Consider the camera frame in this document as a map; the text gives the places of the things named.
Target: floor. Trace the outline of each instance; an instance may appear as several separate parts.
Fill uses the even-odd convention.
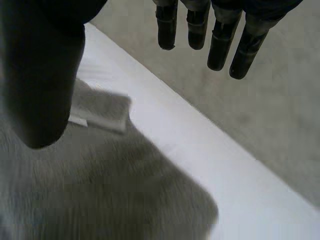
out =
[[[320,3],[305,0],[272,28],[246,78],[207,68],[214,14],[202,50],[188,46],[179,4],[176,47],[158,47],[152,0],[109,0],[92,23],[206,115],[294,190],[320,207]]]

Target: white sheet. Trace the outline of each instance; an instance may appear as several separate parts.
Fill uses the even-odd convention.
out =
[[[318,209],[90,24],[78,77],[129,95],[136,127],[212,194],[219,220],[210,239],[320,239]]]

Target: glove finger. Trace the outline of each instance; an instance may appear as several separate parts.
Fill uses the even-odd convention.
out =
[[[153,0],[158,25],[158,44],[164,50],[175,47],[178,0]]]
[[[242,15],[242,9],[222,8],[212,5],[215,14],[215,24],[212,31],[211,46],[207,66],[211,70],[220,71],[226,62],[230,46]]]
[[[205,45],[210,0],[181,0],[188,9],[188,42],[195,50],[200,50]]]

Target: dark glove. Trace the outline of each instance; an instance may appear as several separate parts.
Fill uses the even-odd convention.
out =
[[[48,146],[63,134],[85,47],[83,23],[106,1],[0,0],[3,107],[30,148]],[[88,3],[94,6],[84,8]]]
[[[179,0],[153,0],[156,4],[158,43],[164,50],[174,48]],[[204,46],[210,5],[215,14],[207,66],[220,71],[226,62],[235,31],[246,12],[246,25],[229,74],[235,79],[246,76],[270,28],[274,27],[302,0],[181,0],[188,9],[188,40],[195,50]]]

